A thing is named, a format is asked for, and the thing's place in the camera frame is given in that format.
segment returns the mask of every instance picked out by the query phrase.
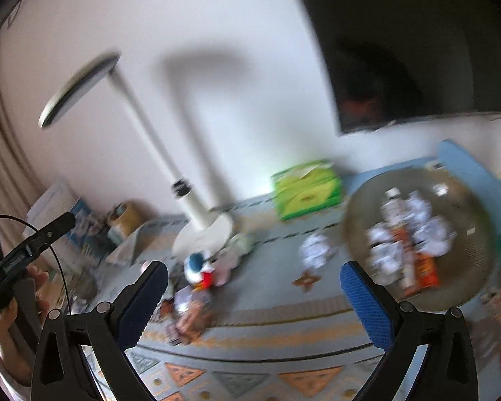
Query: hand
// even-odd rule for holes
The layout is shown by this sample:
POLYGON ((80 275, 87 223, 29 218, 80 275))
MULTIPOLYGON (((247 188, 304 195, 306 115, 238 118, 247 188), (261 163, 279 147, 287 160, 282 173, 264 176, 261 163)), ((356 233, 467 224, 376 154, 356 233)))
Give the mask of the hand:
MULTIPOLYGON (((28 266, 27 273, 29 277, 33 277, 35 280, 36 291, 39 291, 48 282, 48 273, 40 271, 35 266, 28 266)), ((41 324, 44 323, 48 315, 49 307, 48 301, 37 300, 41 324)), ((11 334, 9 334, 9 327, 15 322, 17 309, 17 302, 13 299, 7 308, 0 310, 0 358, 4 368, 15 380, 24 386, 30 386, 31 368, 24 357, 20 355, 11 334)))

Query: beige curtain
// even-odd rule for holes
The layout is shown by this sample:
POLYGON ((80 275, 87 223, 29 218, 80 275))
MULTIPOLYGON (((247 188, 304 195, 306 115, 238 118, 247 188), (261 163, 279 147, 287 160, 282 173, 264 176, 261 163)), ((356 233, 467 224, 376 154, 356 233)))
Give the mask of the beige curtain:
MULTIPOLYGON (((0 214, 25 219, 26 212, 43 192, 44 188, 15 136, 0 91, 0 214)), ((4 253, 22 241, 23 229, 20 223, 0 220, 4 253)))

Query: lamp base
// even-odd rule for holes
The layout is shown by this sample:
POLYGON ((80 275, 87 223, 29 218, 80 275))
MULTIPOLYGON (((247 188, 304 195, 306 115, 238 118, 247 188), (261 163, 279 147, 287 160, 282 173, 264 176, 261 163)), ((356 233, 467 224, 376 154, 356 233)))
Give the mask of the lamp base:
POLYGON ((234 220, 226 213, 219 214, 211 226, 204 230, 196 230, 187 223, 180 231, 172 245, 172 255, 185 261, 191 253, 208 251, 211 255, 221 250, 232 237, 234 220))

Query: orange triangle pattern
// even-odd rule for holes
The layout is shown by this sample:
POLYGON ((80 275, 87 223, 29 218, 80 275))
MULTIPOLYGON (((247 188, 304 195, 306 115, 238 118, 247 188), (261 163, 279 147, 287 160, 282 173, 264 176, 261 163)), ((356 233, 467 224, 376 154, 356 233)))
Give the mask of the orange triangle pattern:
POLYGON ((195 380, 197 377, 200 377, 206 372, 204 370, 195 370, 194 368, 188 368, 186 366, 170 363, 166 363, 165 367, 179 388, 188 384, 190 381, 195 380))
POLYGON ((305 397, 311 398, 326 388, 342 368, 342 366, 337 366, 326 368, 326 370, 289 372, 278 374, 278 378, 297 389, 305 397))
POLYGON ((185 401, 185 399, 180 392, 176 392, 175 394, 172 394, 171 396, 164 398, 161 401, 185 401))

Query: round tray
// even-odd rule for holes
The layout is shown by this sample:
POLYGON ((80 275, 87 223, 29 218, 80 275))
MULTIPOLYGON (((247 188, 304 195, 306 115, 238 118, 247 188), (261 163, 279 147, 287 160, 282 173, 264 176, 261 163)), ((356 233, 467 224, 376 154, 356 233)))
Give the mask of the round tray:
MULTIPOLYGON (((370 247, 366 231, 383 220, 380 207, 385 192, 398 188, 402 197, 418 190, 432 205, 432 215, 442 215, 457 232, 452 249, 435 258, 440 287, 424 289, 409 297, 419 310, 440 312, 473 298, 483 287, 495 264, 495 233, 480 201, 468 188, 444 170, 408 168, 385 172, 365 182, 351 197, 343 220, 343 240, 353 259, 369 272, 370 247), (448 187, 437 196, 435 185, 448 187)), ((396 300, 403 299, 398 282, 387 286, 396 300)))

